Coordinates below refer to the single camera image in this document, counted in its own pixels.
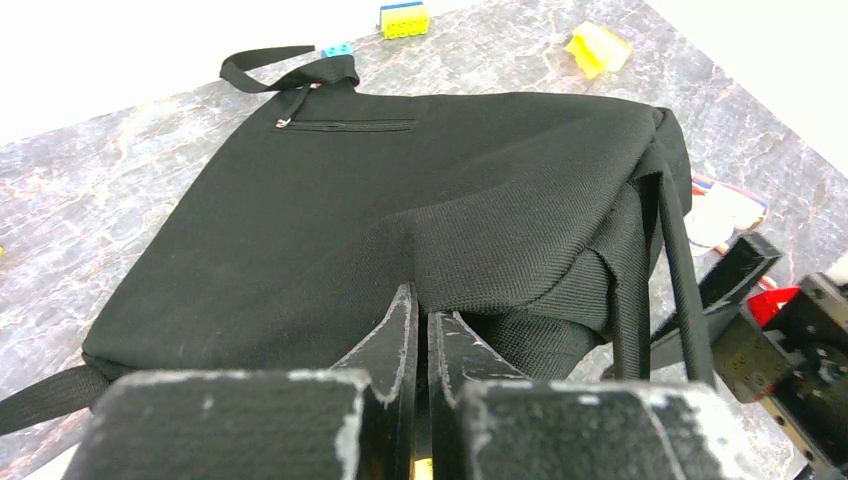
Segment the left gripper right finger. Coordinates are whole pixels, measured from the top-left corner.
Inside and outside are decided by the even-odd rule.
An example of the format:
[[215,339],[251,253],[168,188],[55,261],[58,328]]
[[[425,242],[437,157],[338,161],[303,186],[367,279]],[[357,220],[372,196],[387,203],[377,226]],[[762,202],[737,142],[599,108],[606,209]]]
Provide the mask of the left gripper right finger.
[[481,381],[526,379],[475,333],[460,313],[428,315],[429,411],[436,479],[467,477],[463,389]]

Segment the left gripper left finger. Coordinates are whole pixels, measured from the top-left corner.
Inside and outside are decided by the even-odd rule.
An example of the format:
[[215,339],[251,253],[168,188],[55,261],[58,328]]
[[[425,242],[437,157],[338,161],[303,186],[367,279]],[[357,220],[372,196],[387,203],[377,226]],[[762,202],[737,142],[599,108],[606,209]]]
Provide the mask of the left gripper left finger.
[[332,365],[367,381],[354,403],[356,433],[337,446],[346,479],[409,479],[413,471],[416,422],[419,305],[413,285],[398,287],[384,318]]

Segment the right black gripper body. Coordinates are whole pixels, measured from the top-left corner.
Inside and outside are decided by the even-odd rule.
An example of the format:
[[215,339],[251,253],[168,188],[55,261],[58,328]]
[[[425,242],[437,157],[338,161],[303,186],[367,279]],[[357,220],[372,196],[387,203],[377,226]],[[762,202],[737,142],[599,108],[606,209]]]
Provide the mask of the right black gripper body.
[[714,367],[740,403],[759,403],[807,465],[847,476],[847,260],[798,284],[755,289],[781,252],[744,233],[701,280]]

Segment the black student backpack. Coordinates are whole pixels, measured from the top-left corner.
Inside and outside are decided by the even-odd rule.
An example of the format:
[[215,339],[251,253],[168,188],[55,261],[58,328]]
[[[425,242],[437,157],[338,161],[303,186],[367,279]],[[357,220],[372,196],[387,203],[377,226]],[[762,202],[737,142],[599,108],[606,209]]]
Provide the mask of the black student backpack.
[[223,61],[223,80],[267,102],[107,300],[83,365],[2,401],[3,434],[86,408],[134,371],[327,367],[404,284],[421,311],[461,313],[534,379],[567,376],[604,343],[617,378],[646,379],[660,254],[688,377],[712,382],[672,111],[578,94],[362,94],[350,55],[269,85],[251,76],[304,53]]

